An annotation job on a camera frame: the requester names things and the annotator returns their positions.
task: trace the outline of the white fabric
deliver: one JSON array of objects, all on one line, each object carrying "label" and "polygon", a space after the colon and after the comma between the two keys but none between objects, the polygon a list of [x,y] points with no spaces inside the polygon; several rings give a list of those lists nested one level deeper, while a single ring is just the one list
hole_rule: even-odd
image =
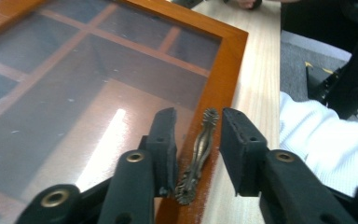
[{"label": "white fabric", "polygon": [[353,196],[358,187],[358,122],[316,101],[281,92],[280,145],[296,153],[328,187]]}]

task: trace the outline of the light wood surface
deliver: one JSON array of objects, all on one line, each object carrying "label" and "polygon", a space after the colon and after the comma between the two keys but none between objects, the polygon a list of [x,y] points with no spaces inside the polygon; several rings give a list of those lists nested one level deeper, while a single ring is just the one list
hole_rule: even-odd
[{"label": "light wood surface", "polygon": [[[256,10],[240,9],[236,2],[203,2],[195,11],[249,33],[232,107],[244,112],[279,147],[279,83],[281,5],[264,1]],[[264,223],[258,198],[235,197],[226,167],[219,156],[202,223]]]}]

